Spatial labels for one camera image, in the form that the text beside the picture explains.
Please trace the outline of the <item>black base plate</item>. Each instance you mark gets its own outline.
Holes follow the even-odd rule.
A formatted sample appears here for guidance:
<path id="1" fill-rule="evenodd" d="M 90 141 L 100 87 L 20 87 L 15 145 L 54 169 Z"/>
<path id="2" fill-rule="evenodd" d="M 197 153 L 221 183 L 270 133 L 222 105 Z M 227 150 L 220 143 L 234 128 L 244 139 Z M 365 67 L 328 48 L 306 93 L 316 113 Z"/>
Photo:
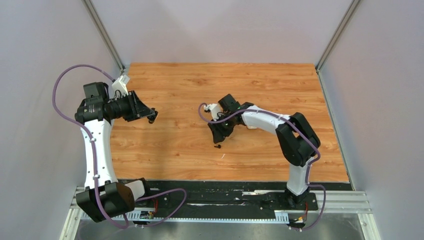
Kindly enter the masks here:
<path id="1" fill-rule="evenodd" d="M 281 181 L 149 180 L 147 190 L 149 196 L 174 190 L 156 199 L 157 218 L 270 220 L 279 210 L 319 210 L 313 190 L 301 202 L 292 203 Z"/>

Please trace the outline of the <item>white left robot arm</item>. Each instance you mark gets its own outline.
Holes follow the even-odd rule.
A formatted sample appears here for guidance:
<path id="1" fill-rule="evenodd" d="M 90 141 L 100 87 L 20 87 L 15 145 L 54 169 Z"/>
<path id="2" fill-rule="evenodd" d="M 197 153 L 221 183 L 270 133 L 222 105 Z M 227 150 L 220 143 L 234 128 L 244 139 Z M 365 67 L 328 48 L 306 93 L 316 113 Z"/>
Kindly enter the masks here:
<path id="1" fill-rule="evenodd" d="M 126 83 L 115 81 L 111 88 L 113 97 L 104 82 L 84 85 L 85 99 L 74 115 L 80 125 L 86 157 L 84 191 L 76 195 L 76 203 L 96 223 L 133 211 L 136 202 L 146 207 L 153 201 L 144 178 L 126 184 L 118 181 L 110 140 L 114 120 L 132 122 L 147 118 L 152 124 L 158 112 L 146 106 L 135 91 L 128 90 Z"/>

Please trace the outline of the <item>black earbud charging case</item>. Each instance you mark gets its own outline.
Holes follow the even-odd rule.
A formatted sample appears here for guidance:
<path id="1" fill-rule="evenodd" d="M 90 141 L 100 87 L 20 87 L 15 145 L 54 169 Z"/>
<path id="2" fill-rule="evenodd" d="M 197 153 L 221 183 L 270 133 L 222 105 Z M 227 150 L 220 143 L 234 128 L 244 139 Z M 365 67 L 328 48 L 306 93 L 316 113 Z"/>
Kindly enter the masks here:
<path id="1" fill-rule="evenodd" d="M 158 111 L 155 108 L 151 108 L 150 109 L 150 115 L 147 117 L 148 119 L 148 123 L 149 124 L 153 124 L 156 120 L 156 118 L 158 117 Z"/>

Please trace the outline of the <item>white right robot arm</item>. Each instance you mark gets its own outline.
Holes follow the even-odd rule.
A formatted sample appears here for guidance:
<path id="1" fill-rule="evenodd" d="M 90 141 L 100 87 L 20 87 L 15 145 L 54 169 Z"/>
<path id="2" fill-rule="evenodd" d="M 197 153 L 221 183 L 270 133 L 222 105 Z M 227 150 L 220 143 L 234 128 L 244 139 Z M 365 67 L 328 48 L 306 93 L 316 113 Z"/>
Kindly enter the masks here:
<path id="1" fill-rule="evenodd" d="M 211 119 L 204 116 L 201 119 L 207 122 L 215 144 L 228 138 L 237 125 L 275 135 L 289 163 L 286 204 L 292 209 L 298 209 L 305 203 L 310 190 L 310 168 L 320 157 L 318 149 L 321 141 L 302 113 L 289 115 L 267 111 L 251 102 L 241 104 L 231 94 L 224 96 L 218 103 L 202 103 L 198 107 L 198 114 L 203 112 L 211 115 Z"/>

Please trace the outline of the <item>left aluminium frame post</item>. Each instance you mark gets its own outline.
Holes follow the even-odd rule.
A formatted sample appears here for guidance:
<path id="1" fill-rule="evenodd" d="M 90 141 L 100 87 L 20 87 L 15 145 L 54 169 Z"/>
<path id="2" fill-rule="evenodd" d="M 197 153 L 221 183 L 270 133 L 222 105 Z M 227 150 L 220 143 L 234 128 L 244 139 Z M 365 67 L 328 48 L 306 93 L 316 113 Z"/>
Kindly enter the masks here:
<path id="1" fill-rule="evenodd" d="M 115 64 L 119 68 L 120 72 L 123 73 L 126 69 L 125 64 L 123 63 L 115 45 L 113 44 L 113 41 L 111 37 L 108 34 L 108 31 L 103 24 L 100 15 L 98 14 L 98 11 L 93 3 L 92 0 L 82 0 L 81 1 L 83 5 L 85 6 L 88 15 L 90 16 L 93 24 L 95 25 L 100 37 L 102 38 L 107 50 L 109 51 L 112 59 L 114 60 Z"/>

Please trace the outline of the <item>aluminium frame post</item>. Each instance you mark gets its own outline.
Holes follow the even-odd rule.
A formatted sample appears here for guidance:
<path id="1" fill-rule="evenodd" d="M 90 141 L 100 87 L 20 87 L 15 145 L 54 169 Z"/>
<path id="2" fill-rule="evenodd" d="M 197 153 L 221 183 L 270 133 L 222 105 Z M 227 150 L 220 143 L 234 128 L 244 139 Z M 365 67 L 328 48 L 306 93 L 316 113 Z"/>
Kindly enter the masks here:
<path id="1" fill-rule="evenodd" d="M 319 61 L 315 65 L 315 70 L 317 73 L 319 73 L 325 63 L 327 62 L 330 54 L 332 53 L 334 47 L 337 45 L 340 37 L 342 36 L 343 32 L 345 31 L 346 27 L 350 23 L 352 17 L 354 16 L 355 12 L 357 11 L 358 7 L 362 3 L 362 0 L 351 0 L 350 4 L 344 13 L 343 17 L 341 18 L 336 30 L 334 31 L 330 41 L 328 42 L 325 50 L 323 51 Z"/>
<path id="2" fill-rule="evenodd" d="M 113 44 L 113 41 L 111 37 L 108 34 L 108 31 L 103 24 L 100 15 L 98 14 L 98 11 L 93 3 L 92 0 L 82 0 L 81 1 L 83 5 L 85 6 L 88 15 L 90 16 L 93 24 L 95 25 L 100 37 L 102 38 L 107 50 L 109 51 L 112 59 L 114 60 L 115 64 L 119 68 L 120 72 L 123 73 L 126 69 L 125 64 L 123 63 L 115 45 Z"/>

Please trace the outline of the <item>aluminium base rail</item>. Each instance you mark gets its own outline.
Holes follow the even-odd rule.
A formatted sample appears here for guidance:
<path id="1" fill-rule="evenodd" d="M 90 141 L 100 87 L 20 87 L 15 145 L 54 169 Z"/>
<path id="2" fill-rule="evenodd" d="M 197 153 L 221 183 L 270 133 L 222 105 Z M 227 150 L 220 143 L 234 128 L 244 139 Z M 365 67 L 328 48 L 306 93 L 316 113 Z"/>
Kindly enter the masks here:
<path id="1" fill-rule="evenodd" d="M 325 192 L 318 183 L 309 191 L 300 203 L 290 204 L 288 190 L 284 182 L 230 182 L 230 181 L 153 181 L 149 195 L 159 194 L 173 187 L 182 187 L 181 191 L 166 193 L 153 199 L 142 200 L 135 204 L 136 209 L 154 210 L 158 203 L 159 216 L 171 213 L 176 207 L 181 209 L 175 214 L 180 218 L 183 211 L 192 208 L 219 206 L 227 209 L 253 209 L 278 211 L 320 211 L 324 207 L 326 213 L 369 213 L 371 207 L 363 191 L 354 191 L 350 184 L 342 182 L 324 182 Z"/>

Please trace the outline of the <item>right aluminium frame post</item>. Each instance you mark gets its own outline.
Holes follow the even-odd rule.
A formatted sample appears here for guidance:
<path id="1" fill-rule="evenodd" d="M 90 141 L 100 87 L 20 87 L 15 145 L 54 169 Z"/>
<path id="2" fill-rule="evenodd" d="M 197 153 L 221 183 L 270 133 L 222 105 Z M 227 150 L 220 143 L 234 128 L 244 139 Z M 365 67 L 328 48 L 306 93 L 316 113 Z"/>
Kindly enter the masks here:
<path id="1" fill-rule="evenodd" d="M 337 45 L 340 37 L 342 36 L 343 32 L 345 31 L 346 27 L 350 23 L 352 17 L 354 16 L 355 12 L 357 11 L 358 7 L 362 3 L 362 0 L 351 0 L 350 4 L 344 13 L 343 17 L 341 18 L 336 30 L 334 31 L 330 41 L 328 42 L 325 50 L 323 51 L 319 61 L 315 65 L 315 70 L 317 73 L 319 73 L 325 63 L 327 62 L 330 54 L 332 53 L 334 47 Z"/>

